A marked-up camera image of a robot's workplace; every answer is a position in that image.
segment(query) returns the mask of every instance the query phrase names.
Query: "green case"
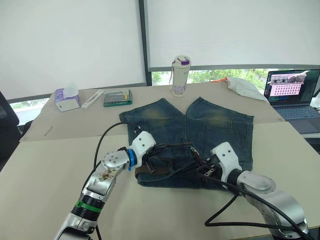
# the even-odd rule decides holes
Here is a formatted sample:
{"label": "green case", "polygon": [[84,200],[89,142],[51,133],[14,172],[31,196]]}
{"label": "green case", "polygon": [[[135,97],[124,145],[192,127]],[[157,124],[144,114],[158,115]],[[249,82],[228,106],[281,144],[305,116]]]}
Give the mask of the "green case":
{"label": "green case", "polygon": [[132,104],[131,90],[111,91],[103,96],[103,106],[113,107]]}

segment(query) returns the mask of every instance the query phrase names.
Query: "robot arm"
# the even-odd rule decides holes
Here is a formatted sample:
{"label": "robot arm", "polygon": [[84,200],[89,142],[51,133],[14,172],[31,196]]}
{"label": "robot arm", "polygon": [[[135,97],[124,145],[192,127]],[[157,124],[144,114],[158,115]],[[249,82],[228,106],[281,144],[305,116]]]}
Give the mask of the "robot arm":
{"label": "robot arm", "polygon": [[139,167],[142,157],[156,144],[150,133],[142,131],[126,149],[107,153],[82,189],[80,198],[67,215],[55,240],[90,240],[98,217],[124,170]]}
{"label": "robot arm", "polygon": [[[73,210],[67,215],[55,240],[91,240],[91,234],[98,224],[98,217],[107,202],[116,183],[117,176],[123,169],[131,170],[142,164],[142,157],[156,145],[150,133],[142,131],[126,149],[120,148],[116,152],[107,153],[102,161],[91,173],[85,183],[80,198]],[[243,190],[262,198],[276,206],[305,234],[308,225],[305,214],[298,202],[289,194],[276,190],[276,183],[269,177],[243,171],[238,157],[228,142],[223,142],[211,150],[211,158],[203,164],[208,168],[204,173],[222,182],[237,186]],[[257,199],[245,194],[244,197],[262,214],[264,221],[269,225],[291,227],[292,225],[276,211],[261,203]],[[274,238],[298,239],[300,235],[294,231],[269,229]]]}
{"label": "robot arm", "polygon": [[[223,142],[212,149],[211,156],[206,160],[210,167],[209,171],[204,173],[205,176],[221,179],[225,183],[255,194],[285,213],[302,232],[308,233],[305,214],[299,203],[288,193],[277,190],[276,183],[271,178],[250,171],[242,171],[238,157],[228,142]],[[266,224],[292,227],[285,218],[270,207],[246,194],[244,197],[248,203],[261,212]],[[275,239],[299,239],[301,237],[297,232],[290,230],[276,228],[269,228],[269,230]]]}

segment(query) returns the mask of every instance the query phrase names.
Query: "purple tissue box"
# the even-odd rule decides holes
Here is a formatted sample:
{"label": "purple tissue box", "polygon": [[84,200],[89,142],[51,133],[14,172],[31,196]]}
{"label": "purple tissue box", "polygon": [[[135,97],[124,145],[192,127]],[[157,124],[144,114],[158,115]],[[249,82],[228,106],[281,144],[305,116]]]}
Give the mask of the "purple tissue box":
{"label": "purple tissue box", "polygon": [[80,108],[79,95],[65,97],[64,88],[59,88],[55,90],[54,103],[60,110],[60,112]]}

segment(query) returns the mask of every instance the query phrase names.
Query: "white bottle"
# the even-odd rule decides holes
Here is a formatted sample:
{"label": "white bottle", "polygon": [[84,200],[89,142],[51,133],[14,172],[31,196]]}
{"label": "white bottle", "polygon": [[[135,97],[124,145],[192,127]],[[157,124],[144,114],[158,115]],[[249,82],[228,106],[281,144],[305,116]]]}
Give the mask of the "white bottle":
{"label": "white bottle", "polygon": [[188,56],[177,56],[172,63],[173,80],[170,89],[175,97],[185,94],[191,60]]}

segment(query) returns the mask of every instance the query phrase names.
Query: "white roller shade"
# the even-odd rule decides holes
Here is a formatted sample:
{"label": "white roller shade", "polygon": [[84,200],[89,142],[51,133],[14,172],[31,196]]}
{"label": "white roller shade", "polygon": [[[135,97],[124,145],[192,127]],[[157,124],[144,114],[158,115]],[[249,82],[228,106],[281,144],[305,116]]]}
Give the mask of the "white roller shade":
{"label": "white roller shade", "polygon": [[147,0],[149,68],[320,65],[320,0]]}
{"label": "white roller shade", "polygon": [[145,82],[138,1],[1,0],[7,99]]}

